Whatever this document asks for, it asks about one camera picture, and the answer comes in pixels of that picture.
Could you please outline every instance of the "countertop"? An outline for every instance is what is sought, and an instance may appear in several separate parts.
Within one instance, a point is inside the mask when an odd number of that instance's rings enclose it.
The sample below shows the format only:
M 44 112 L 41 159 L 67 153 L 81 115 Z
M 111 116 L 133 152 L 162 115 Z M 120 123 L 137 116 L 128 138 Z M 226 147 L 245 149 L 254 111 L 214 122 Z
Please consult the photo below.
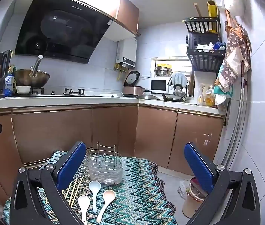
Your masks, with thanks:
M 181 110 L 196 111 L 225 115 L 225 111 L 186 103 L 139 100 L 136 98 L 109 98 L 109 97 L 5 97 L 0 99 L 0 109 L 22 107 L 45 107 L 45 106 L 69 106 L 69 105 L 94 105 L 94 104 L 144 104 L 150 106 L 170 107 Z

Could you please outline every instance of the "range hood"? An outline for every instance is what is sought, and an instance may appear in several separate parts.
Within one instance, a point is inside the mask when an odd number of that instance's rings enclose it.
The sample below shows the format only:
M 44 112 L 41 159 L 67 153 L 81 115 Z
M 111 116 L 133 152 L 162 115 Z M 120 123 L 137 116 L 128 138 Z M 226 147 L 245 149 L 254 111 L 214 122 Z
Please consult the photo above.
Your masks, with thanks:
M 108 16 L 72 0 L 33 0 L 15 54 L 86 64 L 111 23 Z

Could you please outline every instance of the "spoon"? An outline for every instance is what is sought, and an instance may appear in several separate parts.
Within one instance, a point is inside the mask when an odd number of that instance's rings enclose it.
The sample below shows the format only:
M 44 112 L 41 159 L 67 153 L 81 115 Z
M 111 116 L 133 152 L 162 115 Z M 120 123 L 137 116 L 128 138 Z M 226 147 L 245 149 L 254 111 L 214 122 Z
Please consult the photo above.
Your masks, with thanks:
M 97 194 L 101 189 L 101 184 L 97 181 L 92 181 L 89 183 L 89 189 L 93 193 L 93 212 L 97 212 Z
M 104 206 L 99 212 L 99 215 L 97 217 L 97 222 L 101 223 L 103 213 L 105 212 L 106 208 L 112 201 L 116 198 L 116 194 L 113 190 L 107 190 L 103 193 L 103 199 L 104 199 Z
M 81 209 L 81 220 L 84 225 L 88 225 L 87 224 L 87 210 L 90 206 L 90 199 L 88 198 L 88 196 L 82 195 L 78 198 L 78 204 Z

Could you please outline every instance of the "black basket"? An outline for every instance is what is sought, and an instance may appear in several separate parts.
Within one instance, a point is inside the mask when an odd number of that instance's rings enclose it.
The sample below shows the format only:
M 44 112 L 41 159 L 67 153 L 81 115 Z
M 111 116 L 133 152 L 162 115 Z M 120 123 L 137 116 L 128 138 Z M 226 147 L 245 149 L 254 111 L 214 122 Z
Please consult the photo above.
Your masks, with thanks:
M 210 42 L 215 44 L 219 41 L 218 35 L 214 33 L 189 33 L 186 36 L 187 49 L 196 49 L 197 45 L 209 45 Z
M 225 57 L 225 51 L 202 49 L 187 49 L 187 55 L 194 71 L 218 73 Z
M 191 17 L 185 18 L 183 22 L 186 24 L 188 31 L 201 33 L 207 33 L 209 30 L 215 30 L 218 34 L 220 33 L 220 20 L 219 18 L 210 17 Z

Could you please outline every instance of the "metal screw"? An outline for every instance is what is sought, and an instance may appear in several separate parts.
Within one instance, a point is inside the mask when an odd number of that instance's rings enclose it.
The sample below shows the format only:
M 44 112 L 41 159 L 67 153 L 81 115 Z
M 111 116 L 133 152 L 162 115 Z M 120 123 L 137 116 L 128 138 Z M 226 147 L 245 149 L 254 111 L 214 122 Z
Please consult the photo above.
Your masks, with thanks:
M 218 169 L 219 171 L 224 171 L 224 170 L 225 170 L 225 167 L 222 166 L 222 165 L 218 165 L 218 166 L 217 166 L 217 169 Z
M 46 170 L 52 170 L 53 169 L 53 164 L 48 164 L 46 165 Z
M 251 174 L 251 170 L 250 170 L 249 168 L 246 168 L 246 169 L 245 169 L 245 172 L 246 172 L 247 174 Z
M 25 171 L 25 167 L 19 168 L 19 173 L 23 173 Z

